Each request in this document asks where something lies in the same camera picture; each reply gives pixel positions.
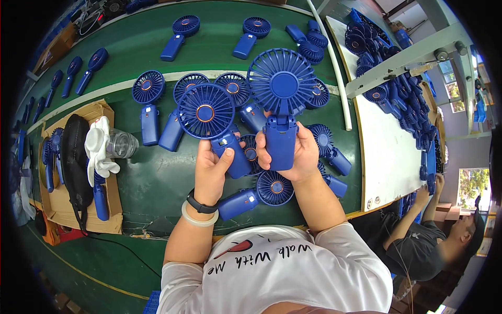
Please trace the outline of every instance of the finger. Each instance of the finger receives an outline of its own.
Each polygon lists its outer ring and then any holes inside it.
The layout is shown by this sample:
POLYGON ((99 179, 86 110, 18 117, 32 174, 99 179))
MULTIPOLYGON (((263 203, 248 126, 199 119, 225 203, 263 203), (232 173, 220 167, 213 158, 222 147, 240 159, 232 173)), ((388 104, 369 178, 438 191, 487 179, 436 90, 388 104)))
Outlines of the finger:
POLYGON ((220 174, 225 174, 225 172, 232 164, 234 155, 235 152, 232 148, 230 147, 226 148, 223 154, 221 155, 220 159, 218 160, 218 163, 215 166, 216 171, 219 172, 220 174))

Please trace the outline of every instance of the cardboard box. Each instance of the cardboard box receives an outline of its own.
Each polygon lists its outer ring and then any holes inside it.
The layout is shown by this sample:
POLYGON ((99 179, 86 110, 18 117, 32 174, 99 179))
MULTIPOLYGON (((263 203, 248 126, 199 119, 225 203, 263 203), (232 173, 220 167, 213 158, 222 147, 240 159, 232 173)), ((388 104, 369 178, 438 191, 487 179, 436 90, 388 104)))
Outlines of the cardboard box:
MULTIPOLYGON (((115 113, 104 101, 104 99, 94 101, 86 104, 85 106, 75 110, 74 112, 66 115, 58 122, 54 123, 47 129, 42 129, 42 137, 48 137, 56 128, 64 128, 66 122, 72 114, 77 114, 86 119, 89 124, 93 123, 97 118, 106 116, 110 121, 110 127, 113 128, 115 113)), ((105 181, 106 201, 108 204, 108 220, 102 221, 97 217, 96 206, 94 200, 87 208, 87 225, 88 231, 100 233, 122 233, 122 205, 120 203, 120 196, 118 194, 117 178, 116 175, 111 173, 105 181)), ((66 186, 60 184, 57 188, 49 193, 40 182, 40 195, 42 197, 42 207, 50 221, 53 221, 62 226, 71 227, 73 229, 80 229, 73 207, 69 202, 70 195, 66 190, 66 186)))
POLYGON ((33 69, 33 73, 38 76, 56 63, 56 61, 70 50, 75 42, 76 36, 77 32, 75 31, 75 26, 73 23, 69 23, 44 50, 33 69))

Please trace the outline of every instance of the white stripe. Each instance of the white stripe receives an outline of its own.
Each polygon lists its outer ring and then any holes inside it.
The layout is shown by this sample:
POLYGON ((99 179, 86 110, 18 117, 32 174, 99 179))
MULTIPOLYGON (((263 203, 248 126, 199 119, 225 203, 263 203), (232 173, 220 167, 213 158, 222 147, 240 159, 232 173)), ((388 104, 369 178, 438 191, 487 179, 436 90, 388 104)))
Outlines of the white stripe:
MULTIPOLYGON (((180 78, 182 78, 183 76, 185 76, 185 75, 187 75, 189 73, 194 73, 194 72, 197 72, 197 73, 200 73, 200 74, 204 74, 205 76, 207 76, 210 79, 215 79, 218 76, 220 76, 220 75, 222 75, 224 73, 227 73, 227 72, 236 72, 236 73, 239 73, 239 74, 243 75, 244 77, 247 75, 247 71, 233 71, 233 70, 184 71, 184 72, 163 73, 162 75, 164 76, 164 80, 167 81, 167 82, 169 82, 169 81, 177 81, 180 78)), ((68 110, 68 109, 70 109, 72 107, 75 107, 75 106, 77 106, 77 105, 79 105, 81 103, 87 102, 87 101, 89 101, 91 99, 94 99, 94 98, 97 98, 97 97, 101 97, 103 95, 107 95, 107 94, 116 92, 118 90, 132 88, 132 86, 133 86, 133 84, 134 84, 135 81, 136 81, 136 79, 130 79, 128 81, 124 81, 124 82, 112 84, 112 85, 105 86, 103 88, 94 90, 94 91, 92 91, 90 93, 84 94, 84 95, 82 95, 82 96, 80 96, 78 98, 75 98, 74 100, 71 100, 71 101, 65 103, 64 105, 62 105, 60 107, 57 107, 56 109, 52 110, 51 112, 49 112, 45 116, 39 118, 39 120, 37 122, 35 122, 35 124, 33 124, 28 129, 28 134, 30 134, 31 132, 33 132, 43 122, 45 122, 48 119, 50 119, 50 118, 52 118, 52 117, 54 117, 54 116, 62 113, 65 110, 68 110)), ((338 87, 337 86, 326 85, 326 87, 328 88, 328 91, 329 91, 330 94, 340 96, 340 92, 338 91, 338 87)))

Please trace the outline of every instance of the wire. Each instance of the wire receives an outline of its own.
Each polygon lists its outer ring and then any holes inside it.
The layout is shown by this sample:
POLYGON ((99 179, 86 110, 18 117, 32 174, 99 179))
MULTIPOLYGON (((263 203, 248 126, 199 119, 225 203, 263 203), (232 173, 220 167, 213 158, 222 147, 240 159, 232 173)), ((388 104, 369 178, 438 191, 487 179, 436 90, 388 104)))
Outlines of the wire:
POLYGON ((119 242, 115 242, 115 241, 112 241, 112 240, 107 240, 107 239, 101 239, 101 238, 95 238, 95 237, 92 237, 92 236, 89 236, 87 235, 86 236, 87 238, 91 238, 91 239, 95 239, 95 240, 100 240, 100 241, 105 241, 105 242, 110 242, 110 243, 115 243, 115 244, 118 244, 120 246, 123 246, 125 247, 126 249, 128 249, 131 253, 134 254, 134 256, 136 256, 143 264, 145 264, 145 266, 147 266, 152 272, 154 272, 159 278, 162 278, 161 275, 159 275, 155 270, 153 270, 152 267, 150 267, 143 259, 141 259, 141 257, 139 257, 136 253, 134 253, 133 250, 131 250, 129 247, 125 246, 124 244, 122 243, 119 243, 119 242))

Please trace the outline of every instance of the forearm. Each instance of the forearm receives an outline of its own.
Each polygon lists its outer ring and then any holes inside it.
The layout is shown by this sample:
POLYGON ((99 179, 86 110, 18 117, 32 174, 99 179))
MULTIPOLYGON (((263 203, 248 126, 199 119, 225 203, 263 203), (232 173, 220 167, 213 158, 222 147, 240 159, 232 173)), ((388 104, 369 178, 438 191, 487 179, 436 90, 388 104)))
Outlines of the forearm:
POLYGON ((305 180, 292 183, 298 205, 312 231, 326 230, 347 221, 340 201, 319 171, 305 180))
POLYGON ((406 213, 406 215, 399 220, 398 225, 394 228, 394 230, 392 230, 389 238, 384 242, 385 250, 387 250, 389 248, 389 245, 395 240, 402 239, 405 237, 406 232, 408 232, 408 229, 413 223, 413 220, 415 220, 415 218, 420 213, 423 207, 424 205, 420 203, 413 204, 413 206, 406 213))
MULTIPOLYGON (((190 204, 187 214, 195 220, 208 221, 214 214, 200 214, 190 204)), ((180 217, 166 244, 164 263, 186 262, 203 264, 211 252, 213 225, 197 227, 180 217)))

